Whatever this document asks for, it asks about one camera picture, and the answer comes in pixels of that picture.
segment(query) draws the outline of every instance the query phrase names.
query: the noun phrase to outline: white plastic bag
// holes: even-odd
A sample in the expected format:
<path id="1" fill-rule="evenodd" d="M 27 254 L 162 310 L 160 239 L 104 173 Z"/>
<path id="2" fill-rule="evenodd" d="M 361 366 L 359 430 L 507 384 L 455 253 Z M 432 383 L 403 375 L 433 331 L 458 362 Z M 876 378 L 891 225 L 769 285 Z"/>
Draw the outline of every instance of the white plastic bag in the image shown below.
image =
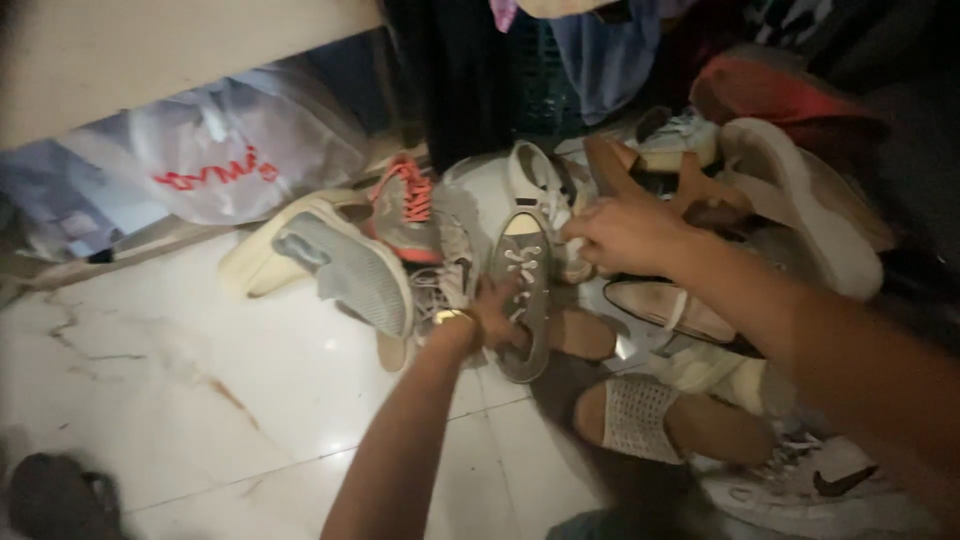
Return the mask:
<path id="1" fill-rule="evenodd" d="M 183 219 L 235 225 L 351 182 L 366 137 L 306 69 L 276 62 L 132 110 L 147 188 Z"/>

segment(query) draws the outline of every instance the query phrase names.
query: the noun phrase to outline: person's arm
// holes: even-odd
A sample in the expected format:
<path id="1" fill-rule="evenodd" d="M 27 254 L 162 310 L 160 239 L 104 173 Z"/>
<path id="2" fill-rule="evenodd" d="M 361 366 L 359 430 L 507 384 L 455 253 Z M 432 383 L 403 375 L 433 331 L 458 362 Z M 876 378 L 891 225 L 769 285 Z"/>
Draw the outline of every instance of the person's arm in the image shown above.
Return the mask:
<path id="1" fill-rule="evenodd" d="M 516 283 L 482 280 L 471 317 L 452 317 L 427 338 L 376 413 L 330 508 L 322 539 L 422 538 L 446 416 L 461 363 L 481 344 L 522 339 L 501 311 Z"/>
<path id="2" fill-rule="evenodd" d="M 960 478 L 960 363 L 940 349 L 686 225 L 649 195 L 603 200 L 564 235 L 583 237 L 581 254 L 595 264 L 665 276 L 687 289 L 868 453 L 882 441 Z M 884 452 L 874 454 L 879 460 Z"/>

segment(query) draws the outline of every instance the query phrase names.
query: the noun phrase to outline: white sneaker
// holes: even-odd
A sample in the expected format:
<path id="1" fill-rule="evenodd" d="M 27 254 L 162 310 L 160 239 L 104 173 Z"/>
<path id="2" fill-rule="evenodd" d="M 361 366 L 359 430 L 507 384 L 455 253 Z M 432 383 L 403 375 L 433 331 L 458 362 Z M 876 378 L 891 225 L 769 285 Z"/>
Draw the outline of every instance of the white sneaker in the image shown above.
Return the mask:
<path id="1" fill-rule="evenodd" d="M 580 258 L 582 240 L 563 244 L 560 241 L 560 228 L 573 216 L 575 208 L 584 208 L 588 204 L 588 186 L 573 176 L 568 176 L 569 182 L 565 183 L 554 163 L 540 147 L 525 140 L 518 141 L 514 146 L 507 171 L 507 188 L 515 204 L 538 211 L 550 226 L 548 234 L 555 246 L 560 279 L 572 284 L 585 281 L 593 267 Z"/>
<path id="2" fill-rule="evenodd" d="M 643 168 L 651 172 L 679 172 L 684 152 L 696 152 L 700 166 L 706 167 L 717 159 L 717 136 L 720 128 L 705 119 L 693 107 L 680 116 L 674 116 L 636 150 L 643 158 Z"/>
<path id="3" fill-rule="evenodd" d="M 929 515 L 846 437 L 786 441 L 763 467 L 707 474 L 701 485 L 734 518 L 806 538 L 935 529 Z"/>

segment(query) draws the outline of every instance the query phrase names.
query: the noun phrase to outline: gray canvas sneaker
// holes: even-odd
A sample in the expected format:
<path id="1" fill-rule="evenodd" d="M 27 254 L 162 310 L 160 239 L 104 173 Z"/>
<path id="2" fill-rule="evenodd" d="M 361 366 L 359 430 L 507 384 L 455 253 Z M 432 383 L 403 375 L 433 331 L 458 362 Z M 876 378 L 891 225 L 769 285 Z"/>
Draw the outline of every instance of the gray canvas sneaker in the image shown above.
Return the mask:
<path id="1" fill-rule="evenodd" d="M 430 179 L 423 177 L 416 161 L 405 154 L 395 156 L 371 190 L 373 216 L 364 232 L 403 260 L 440 264 L 444 251 L 432 215 L 432 191 Z"/>
<path id="2" fill-rule="evenodd" d="M 539 212 L 516 210 L 507 218 L 490 260 L 490 274 L 495 280 L 513 272 L 519 272 L 522 280 L 520 292 L 503 309 L 512 322 L 530 332 L 530 349 L 508 346 L 496 355 L 503 376 L 521 384 L 539 377 L 549 360 L 546 322 L 552 258 L 546 231 Z"/>

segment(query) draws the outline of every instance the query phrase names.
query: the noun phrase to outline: white tile floor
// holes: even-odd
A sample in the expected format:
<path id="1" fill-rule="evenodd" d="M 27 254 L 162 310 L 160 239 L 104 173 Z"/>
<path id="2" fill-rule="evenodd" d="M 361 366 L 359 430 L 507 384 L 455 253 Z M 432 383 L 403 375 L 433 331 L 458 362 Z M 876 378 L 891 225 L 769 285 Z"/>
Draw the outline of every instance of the white tile floor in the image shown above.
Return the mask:
<path id="1" fill-rule="evenodd" d="M 231 299 L 215 268 L 236 242 L 0 313 L 11 462 L 70 451 L 114 474 L 141 538 L 316 538 L 396 375 L 381 370 L 372 330 L 309 282 Z M 539 540 L 601 505 L 528 389 L 495 366 L 463 372 L 450 419 L 428 537 Z"/>

